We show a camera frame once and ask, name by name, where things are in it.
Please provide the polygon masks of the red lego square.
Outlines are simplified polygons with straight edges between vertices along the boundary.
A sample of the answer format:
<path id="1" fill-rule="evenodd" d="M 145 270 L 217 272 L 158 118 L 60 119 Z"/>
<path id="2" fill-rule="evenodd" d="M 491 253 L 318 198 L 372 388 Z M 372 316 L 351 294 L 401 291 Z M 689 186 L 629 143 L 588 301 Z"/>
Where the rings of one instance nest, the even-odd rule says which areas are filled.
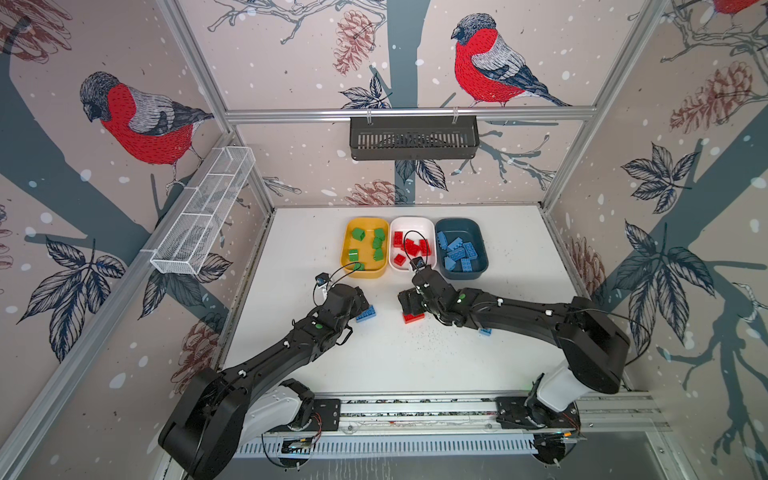
<path id="1" fill-rule="evenodd" d="M 419 241 L 419 254 L 425 258 L 428 258 L 431 254 L 431 244 L 426 239 L 421 239 Z"/>

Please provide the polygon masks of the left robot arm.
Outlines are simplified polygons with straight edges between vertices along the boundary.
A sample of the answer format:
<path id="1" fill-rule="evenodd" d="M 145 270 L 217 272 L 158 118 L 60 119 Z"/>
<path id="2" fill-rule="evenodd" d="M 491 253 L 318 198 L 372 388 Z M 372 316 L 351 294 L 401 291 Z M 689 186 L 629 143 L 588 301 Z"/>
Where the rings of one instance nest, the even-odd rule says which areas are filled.
<path id="1" fill-rule="evenodd" d="M 281 396 L 295 395 L 300 405 L 311 401 L 309 389 L 284 379 L 344 344 L 350 320 L 369 307 L 361 288 L 336 283 L 322 304 L 266 350 L 222 371 L 203 368 L 188 382 L 159 434 L 159 446 L 192 478 L 215 478 L 241 443 L 249 409 L 274 387 Z"/>

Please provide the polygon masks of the yellow plastic bin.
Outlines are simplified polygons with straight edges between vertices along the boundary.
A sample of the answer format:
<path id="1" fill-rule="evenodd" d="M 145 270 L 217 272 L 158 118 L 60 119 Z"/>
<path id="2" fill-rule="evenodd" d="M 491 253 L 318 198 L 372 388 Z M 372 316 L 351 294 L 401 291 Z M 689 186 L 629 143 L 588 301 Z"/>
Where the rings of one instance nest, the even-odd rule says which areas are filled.
<path id="1" fill-rule="evenodd" d="M 354 228 L 362 228 L 366 231 L 365 239 L 360 242 L 356 241 L 351 236 L 351 231 Z M 372 247 L 373 239 L 376 238 L 374 230 L 382 228 L 385 230 L 387 238 L 382 241 L 381 249 L 384 251 L 385 258 L 381 261 L 375 261 L 373 259 L 374 248 Z M 353 278 L 361 279 L 377 279 L 381 277 L 386 269 L 388 262 L 388 235 L 389 235 L 389 223 L 377 217 L 357 217 L 350 220 L 347 224 L 342 244 L 341 252 L 341 266 L 344 273 L 350 273 Z M 364 264 L 365 269 L 361 271 L 355 271 L 353 265 L 356 262 L 350 262 L 348 259 L 348 251 L 350 249 L 357 249 L 359 251 L 359 260 Z"/>

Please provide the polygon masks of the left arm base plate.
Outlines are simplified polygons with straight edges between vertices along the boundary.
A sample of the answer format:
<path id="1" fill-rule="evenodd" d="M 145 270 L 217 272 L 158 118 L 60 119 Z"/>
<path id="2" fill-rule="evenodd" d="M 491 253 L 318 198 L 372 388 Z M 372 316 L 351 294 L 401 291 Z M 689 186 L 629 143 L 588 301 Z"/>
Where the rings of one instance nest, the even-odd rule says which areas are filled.
<path id="1" fill-rule="evenodd" d="M 341 416 L 340 399 L 305 400 L 299 405 L 294 419 L 287 424 L 291 431 L 335 432 Z"/>

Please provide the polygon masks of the white plastic bin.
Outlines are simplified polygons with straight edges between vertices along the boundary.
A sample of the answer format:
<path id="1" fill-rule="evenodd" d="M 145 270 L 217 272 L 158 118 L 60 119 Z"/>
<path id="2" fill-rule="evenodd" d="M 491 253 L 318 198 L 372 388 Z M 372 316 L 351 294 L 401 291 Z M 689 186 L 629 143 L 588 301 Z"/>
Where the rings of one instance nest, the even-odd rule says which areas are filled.
<path id="1" fill-rule="evenodd" d="M 410 272 L 411 260 L 420 257 L 435 267 L 436 234 L 434 223 L 425 217 L 401 216 L 390 224 L 389 264 L 397 272 Z"/>

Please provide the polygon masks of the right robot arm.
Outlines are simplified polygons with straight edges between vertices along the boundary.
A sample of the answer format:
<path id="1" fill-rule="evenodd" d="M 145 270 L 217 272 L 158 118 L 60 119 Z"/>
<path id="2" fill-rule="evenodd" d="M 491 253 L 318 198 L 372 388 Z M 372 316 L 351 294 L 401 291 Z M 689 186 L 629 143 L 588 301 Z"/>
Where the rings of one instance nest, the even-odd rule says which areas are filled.
<path id="1" fill-rule="evenodd" d="M 522 405 L 501 412 L 498 421 L 528 430 L 552 428 L 583 395 L 619 392 L 630 349 L 629 337 L 608 314 L 584 297 L 569 303 L 513 300 L 476 288 L 455 289 L 440 272 L 417 257 L 410 261 L 413 287 L 398 294 L 403 312 L 431 314 L 448 327 L 501 330 L 558 347 L 565 360 L 542 373 Z"/>

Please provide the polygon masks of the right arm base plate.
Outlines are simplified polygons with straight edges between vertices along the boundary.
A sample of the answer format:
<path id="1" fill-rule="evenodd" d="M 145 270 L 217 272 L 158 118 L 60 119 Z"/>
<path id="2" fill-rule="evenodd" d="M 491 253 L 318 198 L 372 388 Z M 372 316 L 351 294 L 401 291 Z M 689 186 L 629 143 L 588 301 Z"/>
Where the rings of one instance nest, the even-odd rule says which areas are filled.
<path id="1" fill-rule="evenodd" d="M 522 396 L 502 396 L 495 399 L 495 420 L 503 429 L 514 430 L 580 430 L 581 421 L 575 403 L 565 411 L 556 412 Z"/>

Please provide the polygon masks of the dark teal plastic bin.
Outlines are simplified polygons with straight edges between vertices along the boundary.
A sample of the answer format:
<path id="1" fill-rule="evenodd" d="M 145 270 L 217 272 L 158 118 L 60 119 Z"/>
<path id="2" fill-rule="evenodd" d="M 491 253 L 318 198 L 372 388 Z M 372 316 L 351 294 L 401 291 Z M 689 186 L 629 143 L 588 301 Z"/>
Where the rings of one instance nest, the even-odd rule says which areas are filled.
<path id="1" fill-rule="evenodd" d="M 476 260 L 470 260 L 473 269 L 472 272 L 462 271 L 462 259 L 455 261 L 456 266 L 453 271 L 448 271 L 444 267 L 444 258 L 448 257 L 449 251 L 447 249 L 442 250 L 437 242 L 438 267 L 445 278 L 462 281 L 476 280 L 488 269 L 489 259 L 485 249 L 484 239 L 479 225 L 474 220 L 462 217 L 444 218 L 439 220 L 435 225 L 435 234 L 439 231 L 445 233 L 448 244 L 457 237 L 460 237 L 463 239 L 464 243 L 471 242 L 478 253 L 478 258 Z"/>

